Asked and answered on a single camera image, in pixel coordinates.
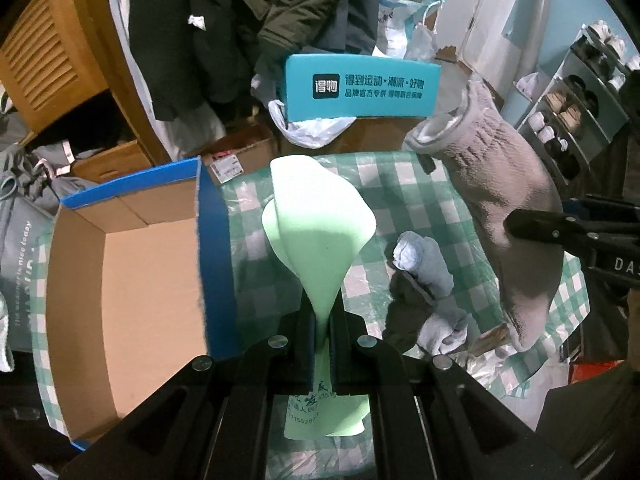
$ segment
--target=teal box lid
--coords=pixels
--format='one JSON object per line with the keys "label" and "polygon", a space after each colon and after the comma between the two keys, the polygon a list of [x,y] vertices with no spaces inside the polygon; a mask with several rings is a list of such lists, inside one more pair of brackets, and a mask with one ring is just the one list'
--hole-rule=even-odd
{"label": "teal box lid", "polygon": [[357,54],[293,54],[285,63],[288,121],[430,117],[440,67]]}

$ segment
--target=gray bag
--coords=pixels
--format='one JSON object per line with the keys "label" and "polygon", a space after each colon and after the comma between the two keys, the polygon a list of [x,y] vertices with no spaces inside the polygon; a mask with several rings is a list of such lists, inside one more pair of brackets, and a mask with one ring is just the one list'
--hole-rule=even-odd
{"label": "gray bag", "polygon": [[29,289],[36,239],[52,228],[62,198],[95,186],[76,177],[51,181],[38,160],[19,144],[0,152],[0,292],[9,311],[8,347],[21,351],[31,351]]}

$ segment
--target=metal screw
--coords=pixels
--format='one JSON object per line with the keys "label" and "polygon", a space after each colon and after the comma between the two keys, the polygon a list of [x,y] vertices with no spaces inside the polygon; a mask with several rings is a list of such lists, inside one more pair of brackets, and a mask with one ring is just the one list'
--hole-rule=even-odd
{"label": "metal screw", "polygon": [[289,344],[289,340],[284,335],[276,334],[269,338],[271,348],[284,348],[287,344]]}
{"label": "metal screw", "polygon": [[206,355],[201,355],[199,357],[196,357],[191,362],[191,368],[193,368],[197,372],[204,372],[205,370],[209,370],[212,364],[213,364],[213,361],[211,357],[207,357]]}
{"label": "metal screw", "polygon": [[365,334],[358,338],[358,344],[363,348],[373,348],[378,343],[378,340],[372,335]]}
{"label": "metal screw", "polygon": [[436,355],[433,358],[433,365],[438,370],[449,370],[453,366],[453,361],[448,355]]}

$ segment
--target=wooden louvered door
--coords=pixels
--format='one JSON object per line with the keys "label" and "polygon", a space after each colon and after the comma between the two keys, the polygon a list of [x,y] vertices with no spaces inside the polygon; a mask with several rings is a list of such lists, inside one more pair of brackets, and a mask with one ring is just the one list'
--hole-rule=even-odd
{"label": "wooden louvered door", "polygon": [[0,81],[36,134],[108,88],[74,0],[31,0],[0,47]]}

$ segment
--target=green checkered fabric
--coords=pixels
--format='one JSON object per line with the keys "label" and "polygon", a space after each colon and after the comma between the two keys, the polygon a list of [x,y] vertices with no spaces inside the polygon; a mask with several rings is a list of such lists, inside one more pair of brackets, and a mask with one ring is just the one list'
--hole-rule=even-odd
{"label": "green checkered fabric", "polygon": [[[426,174],[412,152],[351,153],[316,160],[351,182],[376,216],[376,234],[360,251],[342,286],[345,309],[362,316],[371,335],[382,336],[395,272],[390,256],[398,236],[409,230],[433,237],[440,245],[455,284],[442,303],[472,313],[481,332],[502,322],[497,279],[469,211],[441,163]],[[229,216],[238,330],[247,348],[276,333],[280,316],[299,308],[301,288],[273,253],[262,228],[262,211],[273,197],[269,169],[237,177],[222,191]],[[508,358],[489,391],[502,397],[527,381],[556,354],[588,311],[580,262],[565,254],[545,333],[531,350]],[[416,355],[416,350],[408,354]],[[282,434],[284,416],[282,409],[274,410],[267,478],[326,478],[373,464],[370,425],[355,437],[291,441]]]}
{"label": "green checkered fabric", "polygon": [[29,291],[31,301],[31,342],[33,343],[33,363],[36,370],[38,389],[40,390],[40,398],[42,399],[47,420],[54,430],[66,435],[65,422],[62,419],[56,388],[51,376],[45,320],[45,290],[51,236],[52,230],[42,233],[34,245],[36,261],[33,263],[33,285]]}
{"label": "green checkered fabric", "polygon": [[529,394],[530,387],[531,381],[524,381],[523,383],[518,384],[518,386],[511,390],[507,395],[518,399],[526,399]]}

